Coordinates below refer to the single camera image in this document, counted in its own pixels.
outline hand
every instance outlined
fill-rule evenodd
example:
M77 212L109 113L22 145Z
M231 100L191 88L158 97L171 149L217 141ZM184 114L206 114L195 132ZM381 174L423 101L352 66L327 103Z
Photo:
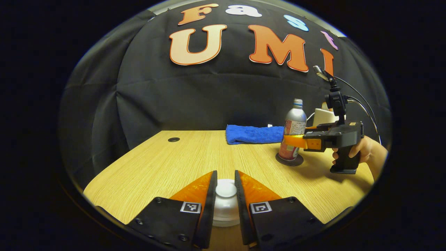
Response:
M364 136L364 138L362 138L359 143L351 148L348 157L353 158L359 151L361 151L361 158L359 159L359 163L367 162L372 152L372 147L373 140L367 136ZM339 155L337 153L338 148L333 148L333 151L333 158L335 159L333 160L333 164L336 164L336 160L339 158Z

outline coaster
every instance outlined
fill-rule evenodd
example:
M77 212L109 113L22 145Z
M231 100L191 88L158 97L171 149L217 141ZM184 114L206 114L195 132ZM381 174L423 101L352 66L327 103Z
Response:
M304 158L302 156L300 156L299 154L293 160L284 160L281 157L279 157L279 153L277 153L276 154L276 160L279 163L287 165L287 166L290 166L290 167L298 166L298 165L300 165L300 164L302 164L304 162Z

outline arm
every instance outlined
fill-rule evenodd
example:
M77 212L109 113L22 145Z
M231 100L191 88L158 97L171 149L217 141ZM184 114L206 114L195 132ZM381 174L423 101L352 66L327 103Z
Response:
M333 164L336 163L336 159L339 158L339 155L336 153L338 151L337 148L333 148ZM354 157L359 151L361 151L361 158L359 163L367 163L370 168L370 172L372 173L373 180L377 180L378 176L383 169L384 163L387 158L388 151L384 148L384 146L380 145L375 140L364 136L360 140L360 142L354 145L351 148L350 154L348 155L350 158Z

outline wooden table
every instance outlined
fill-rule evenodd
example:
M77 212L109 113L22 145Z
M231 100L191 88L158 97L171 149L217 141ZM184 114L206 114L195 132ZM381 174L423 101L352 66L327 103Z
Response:
M169 138L180 138L168 142ZM240 170L281 197L295 196L322 223L355 205L369 191L373 177L365 163L356 175L330 173L333 151L299 151L297 167L275 159L280 143L228 145L225 131L162 131L119 158L85 188L84 195L124 224L154 197L169 198L202 175L217 170L234 179ZM240 226L213 227L209 250L247 250Z

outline cable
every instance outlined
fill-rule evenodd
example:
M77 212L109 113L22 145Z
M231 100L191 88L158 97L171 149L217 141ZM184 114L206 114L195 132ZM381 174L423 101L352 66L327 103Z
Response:
M361 95L361 93L358 90L356 90L353 86L351 86L349 83L347 83L346 81L342 80L341 78L338 78L338 77L334 77L334 78L339 79L340 81L346 83L348 86L350 86L355 92L357 92L362 97L362 99L365 101L365 103L370 108L370 111L372 112L373 119L375 120L375 123L376 123L376 117L375 117L375 114L373 113L373 109L370 106L370 104L367 102L367 100Z
M313 114L311 114L308 118L307 118L307 121L311 118L311 116L313 116L314 115L314 113Z
M367 114L367 116L370 118L370 120L371 120L372 123L373 123L373 126L375 127L375 131L376 131L376 134L378 135L378 140L379 140L380 145L381 145L381 137L380 137L380 134L378 133L378 128L376 127L376 123L373 121L372 117L370 116L370 113L368 113L368 111L365 109L365 107L363 106L363 104L362 104L357 98L355 98L355 97L351 97L351 96L349 96L348 98L353 99L353 100L348 100L349 103L350 103L350 102L357 103L357 104L358 104L358 105L365 111L365 113Z

